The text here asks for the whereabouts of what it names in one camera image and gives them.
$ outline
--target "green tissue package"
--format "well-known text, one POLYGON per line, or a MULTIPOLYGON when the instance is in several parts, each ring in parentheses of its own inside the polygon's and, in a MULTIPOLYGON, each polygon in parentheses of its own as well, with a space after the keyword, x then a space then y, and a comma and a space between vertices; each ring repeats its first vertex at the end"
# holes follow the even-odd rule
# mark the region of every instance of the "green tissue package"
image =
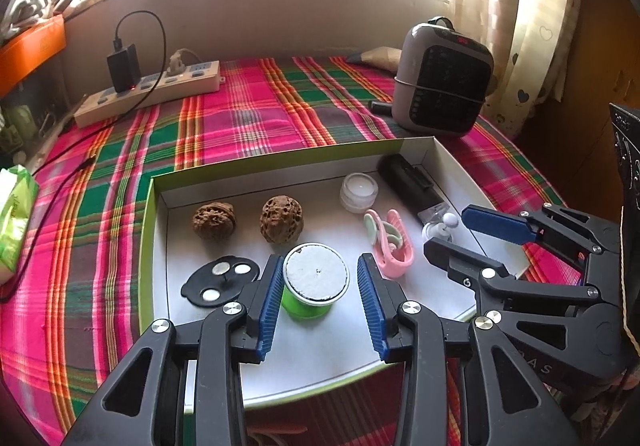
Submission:
POLYGON ((0 170, 0 285, 14 274, 38 195, 38 184, 24 166, 0 170))

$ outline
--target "black disc with magnets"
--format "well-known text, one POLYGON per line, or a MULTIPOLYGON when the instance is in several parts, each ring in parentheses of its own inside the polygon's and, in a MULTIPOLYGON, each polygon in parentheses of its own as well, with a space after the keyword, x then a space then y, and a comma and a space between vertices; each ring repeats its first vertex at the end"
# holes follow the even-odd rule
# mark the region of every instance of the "black disc with magnets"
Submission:
POLYGON ((180 294, 198 307, 220 307, 235 300, 242 288, 259 274, 260 267, 253 260, 223 256, 194 272, 180 294))

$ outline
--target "wall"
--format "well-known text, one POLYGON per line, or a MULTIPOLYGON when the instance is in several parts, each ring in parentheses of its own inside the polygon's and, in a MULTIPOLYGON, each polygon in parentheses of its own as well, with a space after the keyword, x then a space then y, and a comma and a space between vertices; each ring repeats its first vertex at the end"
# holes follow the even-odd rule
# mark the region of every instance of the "wall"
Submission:
MULTIPOLYGON (((439 0, 104 0, 65 24, 66 87, 75 101, 111 85, 106 56, 113 51, 113 31, 135 9, 162 19, 168 56, 187 47, 203 60, 229 60, 401 48, 412 26, 446 7, 439 0)), ((153 18, 127 18, 120 37, 136 44, 143 74, 158 71, 162 41, 153 18)))
POLYGON ((547 100, 516 143, 572 208, 620 219, 609 103, 640 106, 640 18, 629 0, 582 0, 562 102, 547 100))

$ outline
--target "bed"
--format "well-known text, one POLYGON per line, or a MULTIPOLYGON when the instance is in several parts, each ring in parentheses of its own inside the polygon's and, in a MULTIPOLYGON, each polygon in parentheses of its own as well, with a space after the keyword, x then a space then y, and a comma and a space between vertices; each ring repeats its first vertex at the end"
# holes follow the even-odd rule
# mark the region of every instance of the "bed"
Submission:
MULTIPOLYGON (((40 193, 25 243, 35 245, 34 253, 16 296, 0 306, 0 359, 14 398, 52 445, 62 441, 140 334, 138 247, 153 175, 262 153, 410 136, 366 107, 369 100, 391 101, 393 78, 340 57, 222 62, 222 75, 226 83, 219 92, 138 110, 37 176, 40 193), (94 165, 52 198, 63 178, 90 155, 97 155, 94 165), (34 227, 52 202, 34 243, 34 227)), ((94 129, 71 129, 52 155, 94 129)), ((562 202, 483 119, 467 136, 441 142, 500 210, 517 213, 562 202)), ((528 280, 577 281, 573 269, 546 251, 529 245, 525 252, 528 280)), ((331 393, 323 397, 327 419, 331 412, 347 421, 361 418, 355 400, 332 404, 331 393)), ((367 437, 386 425, 374 417, 368 423, 351 426, 351 435, 365 437, 359 444, 378 444, 367 437)), ((455 418, 450 432, 450 442, 457 437, 459 443, 455 418)))

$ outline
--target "cardboard box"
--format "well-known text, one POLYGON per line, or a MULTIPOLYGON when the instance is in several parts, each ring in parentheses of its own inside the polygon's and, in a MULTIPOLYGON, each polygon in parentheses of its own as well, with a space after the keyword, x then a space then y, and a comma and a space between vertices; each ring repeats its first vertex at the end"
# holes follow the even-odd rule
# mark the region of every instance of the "cardboard box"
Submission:
MULTIPOLYGON (((268 244, 259 229, 264 202, 289 194, 302 205, 305 219, 298 243, 321 242, 345 259, 352 277, 345 296, 323 318, 292 320, 280 311, 273 349, 261 365, 241 365, 242 392, 247 408, 307 397, 352 382, 383 368, 371 347, 360 293, 354 280, 357 258, 370 252, 362 216, 339 203, 342 178, 355 171, 378 181, 374 209, 381 215, 393 207, 407 227, 415 260, 399 283, 408 298, 437 314, 464 319, 475 311, 471 290, 447 279, 446 273, 422 255, 421 225, 377 176, 383 155, 401 153, 436 184, 440 195, 460 213, 469 204, 492 207, 471 177, 432 137, 359 142, 259 155, 152 178, 143 219, 138 294, 140 327, 156 318, 174 324, 204 318, 210 310, 193 306, 180 288, 199 267, 226 254, 243 256, 261 268, 271 252, 286 254, 295 246, 268 244), (228 241, 207 242, 191 229, 191 216, 202 204, 224 199, 236 208, 237 227, 228 241)), ((496 238, 472 233, 460 225, 455 242, 505 263, 520 275, 529 266, 522 248, 496 238)), ((193 409, 194 368, 188 373, 185 407, 193 409)))

